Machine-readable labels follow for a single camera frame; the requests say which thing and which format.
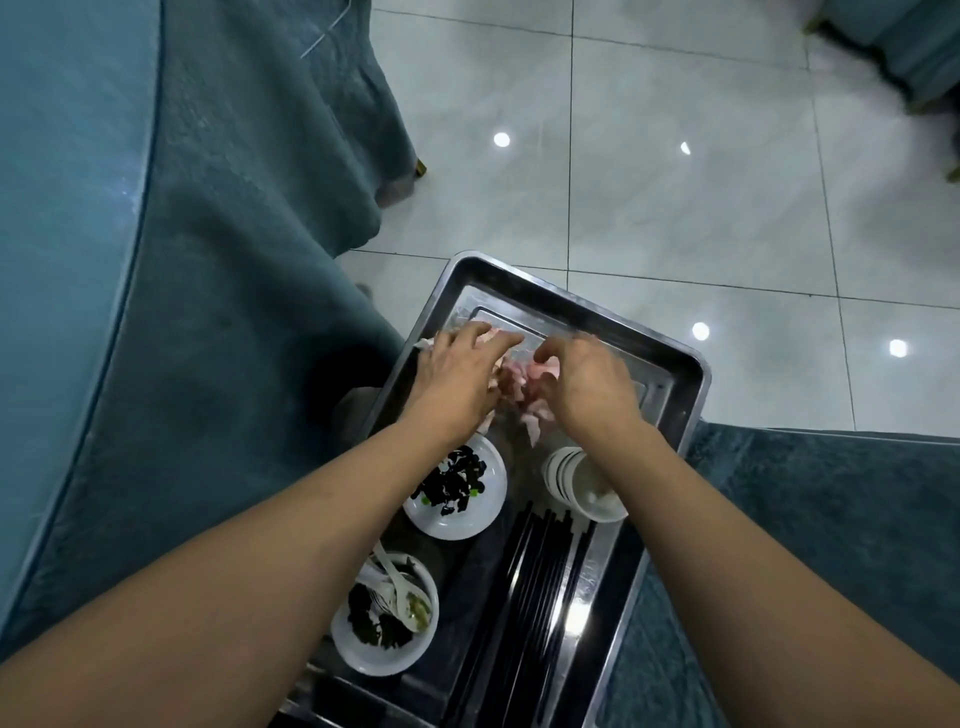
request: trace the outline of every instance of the metal tray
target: metal tray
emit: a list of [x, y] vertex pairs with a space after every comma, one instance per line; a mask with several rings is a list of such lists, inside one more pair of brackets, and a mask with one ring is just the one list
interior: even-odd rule
[[[534, 351], [551, 334], [569, 335], [580, 330], [596, 335], [626, 361], [642, 416], [656, 425], [676, 451], [685, 453], [710, 384], [709, 367], [699, 353], [475, 252], [456, 255], [444, 269], [373, 405], [362, 431], [364, 438], [399, 415], [413, 384], [417, 340], [470, 319], [523, 332], [526, 338], [520, 348], [527, 352]], [[440, 623], [426, 654], [396, 678], [371, 679], [346, 668], [332, 645], [321, 645], [299, 693], [292, 695], [285, 706], [286, 712], [312, 717], [318, 724], [345, 727], [435, 726], [444, 722], [446, 699], [479, 620], [486, 585], [513, 519], [529, 500], [539, 511], [557, 509], [558, 504], [542, 485], [540, 464], [551, 451], [569, 444], [561, 432], [554, 431], [530, 448], [525, 430], [509, 413], [497, 416], [489, 437], [500, 450], [510, 478], [507, 503], [490, 528], [468, 541], [441, 544], [419, 533], [401, 512], [383, 537], [387, 548], [417, 555], [438, 582]], [[577, 538], [586, 527], [584, 521], [575, 522]], [[580, 573], [570, 574], [569, 563], [564, 583], [568, 578], [577, 579], [575, 596], [542, 725], [592, 726], [647, 558], [636, 530], [629, 524], [615, 523], [598, 525], [594, 530]]]

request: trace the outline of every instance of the hand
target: hand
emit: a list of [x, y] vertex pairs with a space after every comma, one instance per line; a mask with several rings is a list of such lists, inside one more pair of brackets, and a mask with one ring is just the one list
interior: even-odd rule
[[595, 336], [551, 336], [534, 361], [542, 364], [551, 356], [560, 359], [560, 379], [545, 374], [533, 380], [532, 394], [546, 399], [560, 427], [580, 447], [590, 450], [624, 426], [649, 427], [640, 417], [627, 365]]
[[500, 331], [477, 346], [477, 337], [490, 327], [471, 321], [459, 331], [439, 333], [433, 350], [417, 359], [417, 378], [401, 417], [418, 419], [450, 449], [469, 440], [496, 407], [500, 393], [489, 386], [493, 366], [523, 341], [522, 334]]

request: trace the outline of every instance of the person's left hand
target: person's left hand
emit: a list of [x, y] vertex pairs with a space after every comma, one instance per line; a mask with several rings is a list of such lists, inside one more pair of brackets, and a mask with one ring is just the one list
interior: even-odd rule
[[477, 337], [490, 327], [471, 321], [459, 331], [443, 331], [433, 350], [420, 352], [417, 359], [417, 378], [401, 417], [417, 419], [450, 449], [469, 440], [496, 406], [499, 390], [489, 388], [493, 366], [523, 341], [523, 334], [499, 331], [477, 346]]

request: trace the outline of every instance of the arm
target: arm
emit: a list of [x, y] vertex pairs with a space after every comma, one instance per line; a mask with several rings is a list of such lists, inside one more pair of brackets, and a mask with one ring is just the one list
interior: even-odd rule
[[396, 509], [493, 407], [521, 338], [441, 334], [403, 418], [87, 604], [0, 667], [0, 724], [263, 726]]
[[548, 340], [543, 394], [611, 479], [728, 717], [750, 726], [956, 725], [960, 687], [834, 591], [638, 414], [626, 365]]

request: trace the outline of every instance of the white spoon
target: white spoon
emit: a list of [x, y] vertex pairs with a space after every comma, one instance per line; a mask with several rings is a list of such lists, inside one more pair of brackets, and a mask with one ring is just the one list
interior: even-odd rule
[[370, 592], [376, 606], [381, 612], [386, 612], [394, 617], [396, 613], [396, 588], [394, 582], [390, 580], [383, 571], [374, 566], [370, 560], [364, 561], [360, 567], [360, 573], [357, 574], [357, 584], [363, 584]]
[[[394, 582], [394, 589], [396, 589], [396, 609], [391, 611], [396, 614], [396, 618], [400, 620], [403, 626], [411, 632], [422, 632], [430, 626], [430, 620], [433, 616], [430, 597], [424, 593], [423, 589], [403, 578], [403, 575], [396, 570], [394, 562], [387, 556], [387, 552], [383, 549], [383, 544], [379, 541], [373, 545], [373, 555], [376, 556], [376, 560], [379, 561], [381, 566], [386, 570], [387, 575], [390, 576], [390, 580]], [[411, 595], [414, 597], [414, 601], [419, 600], [426, 609], [426, 621], [418, 620], [411, 610]]]

